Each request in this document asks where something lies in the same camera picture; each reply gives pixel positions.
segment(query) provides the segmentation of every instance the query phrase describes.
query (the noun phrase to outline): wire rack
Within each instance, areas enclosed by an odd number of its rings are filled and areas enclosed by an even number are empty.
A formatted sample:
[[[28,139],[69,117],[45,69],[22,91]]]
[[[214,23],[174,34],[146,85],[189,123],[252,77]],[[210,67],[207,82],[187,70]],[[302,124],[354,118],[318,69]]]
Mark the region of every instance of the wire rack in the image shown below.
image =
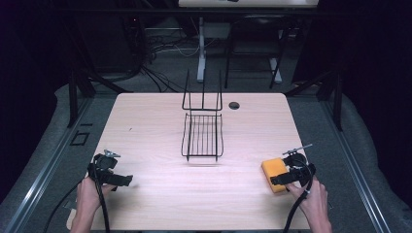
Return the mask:
[[[182,156],[215,157],[216,161],[223,155],[223,120],[218,114],[223,108],[222,78],[219,75],[218,91],[205,95],[206,80],[202,92],[196,93],[197,101],[192,105],[189,88],[189,71],[187,73],[182,109],[188,111],[185,116],[185,130],[182,140]]]

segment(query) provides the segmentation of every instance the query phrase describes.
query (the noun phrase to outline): black chair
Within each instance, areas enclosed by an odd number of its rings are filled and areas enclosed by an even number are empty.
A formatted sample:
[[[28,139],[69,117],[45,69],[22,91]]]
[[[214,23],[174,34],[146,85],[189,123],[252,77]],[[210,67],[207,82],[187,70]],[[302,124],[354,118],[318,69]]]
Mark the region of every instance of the black chair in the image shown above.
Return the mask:
[[[231,24],[227,38],[226,70],[224,88],[227,88],[229,71],[270,71],[270,88],[275,83],[285,45],[289,34],[296,26],[296,20],[287,16],[245,16]],[[268,69],[230,69],[230,59],[234,56],[266,57]],[[275,59],[272,67],[270,59]]]

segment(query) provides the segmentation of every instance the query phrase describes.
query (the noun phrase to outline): yellow sponge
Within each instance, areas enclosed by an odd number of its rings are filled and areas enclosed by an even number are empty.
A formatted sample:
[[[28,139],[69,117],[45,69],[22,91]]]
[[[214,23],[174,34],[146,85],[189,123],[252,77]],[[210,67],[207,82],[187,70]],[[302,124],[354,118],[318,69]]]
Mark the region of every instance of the yellow sponge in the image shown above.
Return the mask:
[[[284,185],[273,185],[270,181],[271,177],[276,177],[288,172],[282,158],[274,158],[263,161],[261,163],[261,168],[263,168],[264,175],[266,175],[267,181],[269,182],[273,192],[276,193],[286,190]]]

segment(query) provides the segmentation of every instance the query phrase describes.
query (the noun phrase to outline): metal wire rack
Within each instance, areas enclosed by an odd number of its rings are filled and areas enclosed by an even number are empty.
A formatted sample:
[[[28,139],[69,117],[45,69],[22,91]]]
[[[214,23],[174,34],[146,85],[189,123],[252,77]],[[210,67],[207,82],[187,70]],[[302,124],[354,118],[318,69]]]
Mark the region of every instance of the metal wire rack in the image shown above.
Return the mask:
[[[191,157],[215,157],[218,161],[218,158],[223,155],[223,120],[222,114],[218,114],[218,111],[223,108],[221,75],[219,75],[216,93],[208,93],[206,96],[205,84],[206,81],[203,80],[202,92],[195,93],[198,101],[195,101],[196,107],[193,107],[191,92],[188,90],[188,71],[182,103],[182,109],[188,111],[185,116],[182,156],[185,156],[188,161]]]

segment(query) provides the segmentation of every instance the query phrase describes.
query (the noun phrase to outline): human hand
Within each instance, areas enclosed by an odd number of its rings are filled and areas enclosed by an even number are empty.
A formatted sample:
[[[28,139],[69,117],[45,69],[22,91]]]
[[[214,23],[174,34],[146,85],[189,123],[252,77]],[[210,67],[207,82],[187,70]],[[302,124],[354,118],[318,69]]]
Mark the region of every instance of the human hand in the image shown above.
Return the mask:
[[[295,200],[303,193],[306,186],[307,185],[304,187],[296,187],[293,183],[286,184],[286,188],[291,192]],[[327,216],[327,191],[316,176],[313,177],[310,193],[306,196],[306,199],[300,203],[299,207],[306,215],[312,232],[332,232],[331,224]]]
[[[102,193],[106,196],[115,185],[104,184],[101,186]],[[93,223],[94,214],[100,207],[100,198],[97,193],[95,182],[86,177],[78,184],[76,215],[73,218],[70,232],[89,232]]]

